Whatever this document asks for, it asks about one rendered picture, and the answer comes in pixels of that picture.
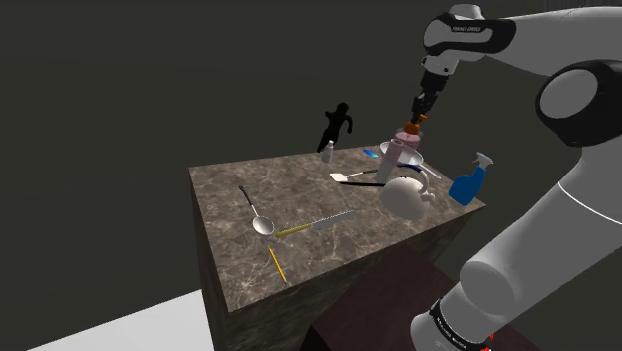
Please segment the blue spray bottle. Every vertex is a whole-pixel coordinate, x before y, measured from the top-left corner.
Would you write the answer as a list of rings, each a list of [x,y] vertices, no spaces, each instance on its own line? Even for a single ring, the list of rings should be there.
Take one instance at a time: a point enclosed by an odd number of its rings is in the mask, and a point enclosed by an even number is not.
[[[485,179],[486,168],[493,164],[493,159],[477,152],[477,166],[471,175],[460,175],[452,183],[448,195],[462,206],[469,205],[479,193]]]

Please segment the yellow handled knife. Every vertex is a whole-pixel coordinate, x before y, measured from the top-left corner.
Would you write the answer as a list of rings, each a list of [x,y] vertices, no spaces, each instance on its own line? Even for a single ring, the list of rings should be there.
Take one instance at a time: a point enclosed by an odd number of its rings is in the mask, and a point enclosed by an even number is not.
[[[332,216],[329,216],[329,217],[322,218],[320,220],[314,221],[312,223],[307,223],[307,224],[304,224],[304,225],[299,225],[299,226],[292,227],[292,228],[289,228],[289,229],[286,229],[286,230],[282,230],[280,232],[277,232],[275,234],[275,237],[276,238],[282,238],[282,237],[284,237],[286,235],[289,235],[289,234],[292,234],[292,233],[295,233],[295,232],[298,232],[298,231],[302,231],[302,230],[305,230],[305,229],[308,229],[308,228],[319,229],[319,228],[327,227],[327,226],[333,225],[335,223],[338,223],[338,222],[340,222],[342,220],[348,219],[348,218],[350,218],[352,216],[355,216],[357,214],[358,214],[358,212],[356,210],[349,210],[349,211],[341,212],[341,213],[338,213],[336,215],[332,215]]]

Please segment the yellow pencil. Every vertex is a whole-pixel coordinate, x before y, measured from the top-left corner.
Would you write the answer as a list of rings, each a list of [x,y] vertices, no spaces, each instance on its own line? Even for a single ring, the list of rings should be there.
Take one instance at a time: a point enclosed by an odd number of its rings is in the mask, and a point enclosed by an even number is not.
[[[288,281],[286,279],[286,276],[285,276],[285,274],[284,274],[284,272],[283,272],[283,270],[282,270],[282,268],[281,268],[281,266],[280,266],[280,264],[279,264],[279,262],[277,260],[277,257],[275,255],[273,249],[270,246],[268,246],[268,250],[269,250],[270,256],[271,256],[271,258],[272,258],[272,260],[273,260],[273,262],[274,262],[274,264],[275,264],[275,266],[276,266],[276,268],[277,268],[277,270],[279,272],[279,275],[280,275],[284,285],[288,285],[289,283],[288,283]]]

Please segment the tall white cylinder cup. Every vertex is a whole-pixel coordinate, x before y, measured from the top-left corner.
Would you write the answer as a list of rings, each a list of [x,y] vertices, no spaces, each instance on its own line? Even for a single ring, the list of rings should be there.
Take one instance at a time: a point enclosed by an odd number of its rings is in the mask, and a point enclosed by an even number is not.
[[[382,161],[375,175],[376,183],[386,183],[403,150],[404,143],[396,138],[381,143]]]

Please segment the white bowl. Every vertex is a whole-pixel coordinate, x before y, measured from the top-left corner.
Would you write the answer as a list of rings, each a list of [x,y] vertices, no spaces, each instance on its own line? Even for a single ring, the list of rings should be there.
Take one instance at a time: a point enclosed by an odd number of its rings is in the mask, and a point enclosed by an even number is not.
[[[390,143],[389,141],[385,141],[379,144],[380,153],[382,157],[386,154],[386,150],[389,146],[389,143]],[[424,158],[418,151],[416,151],[415,149],[407,145],[402,146],[401,152],[397,158],[398,164],[412,165],[412,166],[418,167],[423,162],[424,162]]]

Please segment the white spatula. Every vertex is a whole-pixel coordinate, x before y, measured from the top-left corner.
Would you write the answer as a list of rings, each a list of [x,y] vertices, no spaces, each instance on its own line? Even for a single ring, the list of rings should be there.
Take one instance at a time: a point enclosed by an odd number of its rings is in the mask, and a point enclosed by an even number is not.
[[[374,170],[366,170],[366,171],[361,171],[361,172],[357,172],[357,173],[353,173],[353,174],[349,174],[349,175],[343,175],[341,173],[330,173],[330,177],[337,182],[347,182],[348,179],[352,176],[358,176],[358,175],[363,175],[363,174],[371,174],[371,173],[375,173],[377,171],[377,169]]]

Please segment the white teapot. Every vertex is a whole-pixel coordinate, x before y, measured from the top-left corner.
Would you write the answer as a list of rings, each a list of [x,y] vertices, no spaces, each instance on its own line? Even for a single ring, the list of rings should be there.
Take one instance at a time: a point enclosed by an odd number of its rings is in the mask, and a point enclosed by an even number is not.
[[[429,192],[428,175],[424,171],[420,171],[419,175],[422,182],[400,176],[385,184],[380,192],[380,202],[388,212],[410,221],[420,220],[426,215],[436,197]]]

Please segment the pink soap dispenser orange pump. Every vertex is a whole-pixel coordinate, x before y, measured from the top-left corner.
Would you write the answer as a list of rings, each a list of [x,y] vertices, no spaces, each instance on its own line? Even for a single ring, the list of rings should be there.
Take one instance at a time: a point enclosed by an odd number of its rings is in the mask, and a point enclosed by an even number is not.
[[[416,149],[421,141],[423,133],[421,132],[421,123],[428,117],[423,114],[419,114],[412,121],[404,123],[400,128],[395,131],[395,137],[402,141],[406,146]]]

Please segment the marble counter block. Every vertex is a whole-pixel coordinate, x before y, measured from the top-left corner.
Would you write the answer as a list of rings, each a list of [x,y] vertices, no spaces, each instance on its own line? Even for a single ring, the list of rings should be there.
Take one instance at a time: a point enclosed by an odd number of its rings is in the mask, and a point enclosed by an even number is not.
[[[201,288],[215,351],[299,351],[308,327],[395,245],[437,259],[482,209],[448,197],[450,181],[432,176],[436,199],[418,221],[391,215],[377,187],[342,185],[330,173],[374,170],[379,158],[359,147],[330,163],[300,154],[193,167],[189,171]],[[258,213],[275,226],[261,235],[243,185]],[[323,228],[275,234],[356,210]],[[284,285],[270,246],[286,276]]]

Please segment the black human figure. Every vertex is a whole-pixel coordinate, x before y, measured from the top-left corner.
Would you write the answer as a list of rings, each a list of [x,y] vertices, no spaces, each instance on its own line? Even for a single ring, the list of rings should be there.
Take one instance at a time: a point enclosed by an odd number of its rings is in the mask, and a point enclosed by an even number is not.
[[[353,131],[353,118],[348,114],[349,105],[345,102],[339,103],[333,112],[326,111],[325,116],[329,120],[327,128],[324,130],[320,143],[316,152],[321,153],[332,141],[334,144],[338,142],[342,125],[347,122],[347,133]]]

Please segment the dark red robot stand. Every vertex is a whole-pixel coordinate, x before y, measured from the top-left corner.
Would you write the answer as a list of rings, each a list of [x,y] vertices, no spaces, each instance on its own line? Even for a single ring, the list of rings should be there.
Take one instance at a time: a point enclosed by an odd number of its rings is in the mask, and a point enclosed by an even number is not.
[[[410,338],[412,319],[454,285],[400,244],[311,324],[300,351],[417,351]]]

